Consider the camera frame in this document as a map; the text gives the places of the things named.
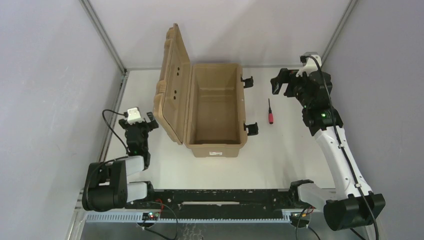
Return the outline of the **red handled screwdriver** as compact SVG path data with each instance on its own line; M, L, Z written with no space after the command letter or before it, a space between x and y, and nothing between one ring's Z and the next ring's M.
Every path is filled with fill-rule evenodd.
M273 115L273 112L272 112L270 99L268 99L268 123L270 125L274 124L274 115Z

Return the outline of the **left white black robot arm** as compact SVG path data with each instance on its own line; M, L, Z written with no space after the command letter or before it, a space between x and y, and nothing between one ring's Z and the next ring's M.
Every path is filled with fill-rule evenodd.
M118 123L125 131L127 153L89 165L81 200L86 211L107 212L136 200L152 199L154 188L150 181L129 182L128 177L149 168L149 132L159 124L152 112L147 112L146 121L137 108L129 109L123 116Z

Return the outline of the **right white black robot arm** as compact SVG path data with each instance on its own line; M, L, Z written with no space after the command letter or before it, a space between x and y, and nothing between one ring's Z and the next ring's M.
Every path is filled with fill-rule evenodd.
M331 102L331 76L282 68L270 83L274 95L286 85L284 96L301 104L303 122L321 148L335 186L331 193L309 179L293 181L289 189L293 201L323 212L333 231L376 226L386 201L373 192L350 151L343 121Z

